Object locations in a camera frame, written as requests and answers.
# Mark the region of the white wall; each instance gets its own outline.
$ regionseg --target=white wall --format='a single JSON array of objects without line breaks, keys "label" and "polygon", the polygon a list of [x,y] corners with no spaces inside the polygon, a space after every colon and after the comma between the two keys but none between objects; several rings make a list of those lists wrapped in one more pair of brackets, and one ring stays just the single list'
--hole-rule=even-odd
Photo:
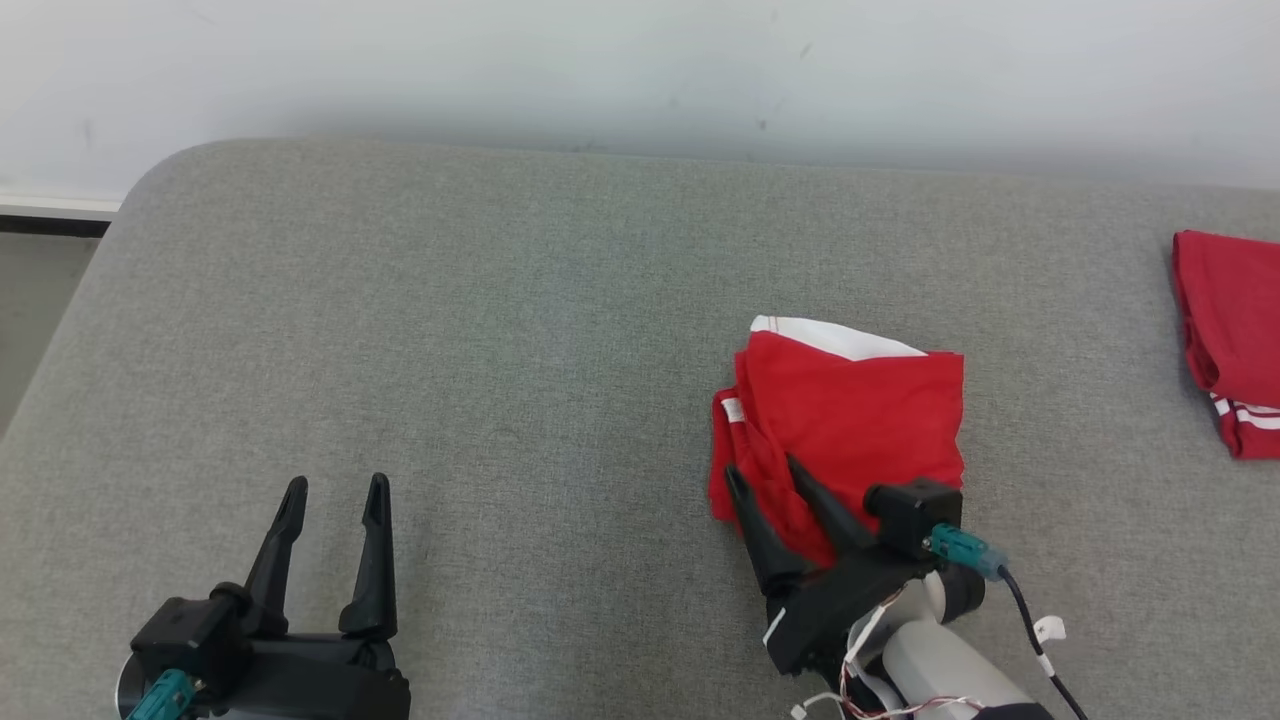
[{"label": "white wall", "polygon": [[234,136],[1280,187],[1275,0],[0,0],[0,195]]}]

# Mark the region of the teal cable connector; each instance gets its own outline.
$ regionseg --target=teal cable connector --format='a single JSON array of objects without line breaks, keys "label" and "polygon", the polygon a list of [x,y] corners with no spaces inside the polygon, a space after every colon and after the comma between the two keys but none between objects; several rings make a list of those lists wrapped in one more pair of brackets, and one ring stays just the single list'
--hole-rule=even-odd
[{"label": "teal cable connector", "polygon": [[128,720],[178,720],[196,697],[196,685],[182,670],[165,670]]},{"label": "teal cable connector", "polygon": [[1000,566],[1009,565],[1009,556],[989,547],[978,536],[955,525],[938,523],[929,534],[929,550],[956,565],[973,568],[979,575],[996,583],[1001,580]]}]

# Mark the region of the dark red folded cloth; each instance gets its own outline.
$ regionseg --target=dark red folded cloth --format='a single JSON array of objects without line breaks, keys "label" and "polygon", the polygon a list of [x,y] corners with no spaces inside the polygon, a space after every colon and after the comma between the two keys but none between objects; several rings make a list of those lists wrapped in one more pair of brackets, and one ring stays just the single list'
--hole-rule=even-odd
[{"label": "dark red folded cloth", "polygon": [[1174,236],[1187,363],[1236,457],[1280,457],[1280,245]]},{"label": "dark red folded cloth", "polygon": [[835,552],[791,483],[787,455],[873,529],[863,496],[874,484],[961,486],[963,356],[796,318],[760,316],[751,331],[735,359],[737,384],[712,406],[716,518],[733,520],[724,468],[736,464],[781,539],[827,566]]}]

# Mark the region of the black baseboard strip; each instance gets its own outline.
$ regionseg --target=black baseboard strip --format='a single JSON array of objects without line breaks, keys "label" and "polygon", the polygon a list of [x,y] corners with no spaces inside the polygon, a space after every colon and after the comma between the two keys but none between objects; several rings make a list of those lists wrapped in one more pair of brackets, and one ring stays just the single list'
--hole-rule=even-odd
[{"label": "black baseboard strip", "polygon": [[27,218],[0,215],[0,232],[24,234],[63,234],[68,237],[102,237],[111,223],[106,220],[68,220],[63,218]]}]

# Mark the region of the black cable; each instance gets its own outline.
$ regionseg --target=black cable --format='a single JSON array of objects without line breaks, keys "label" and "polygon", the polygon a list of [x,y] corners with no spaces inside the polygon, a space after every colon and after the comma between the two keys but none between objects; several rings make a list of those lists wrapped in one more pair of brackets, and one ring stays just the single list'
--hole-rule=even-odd
[{"label": "black cable", "polygon": [[[1023,616],[1023,626],[1027,628],[1027,639],[1032,641],[1032,648],[1036,650],[1037,657],[1043,657],[1044,648],[1041,646],[1039,638],[1036,637],[1036,623],[1032,620],[1032,611],[1027,609],[1027,598],[1023,597],[1023,589],[1018,587],[1018,580],[1014,579],[1014,574],[1009,571],[1009,568],[1001,565],[996,571],[1000,573],[1005,584],[1009,585],[1009,592],[1014,594],[1014,602],[1018,603],[1018,612]],[[1066,705],[1076,717],[1089,720],[1080,703],[1075,702],[1071,691],[1066,689],[1066,685],[1059,679],[1057,673],[1050,675],[1048,682],[1053,683],[1053,687],[1057,688],[1059,694],[1062,696],[1062,700],[1066,701]]]}]

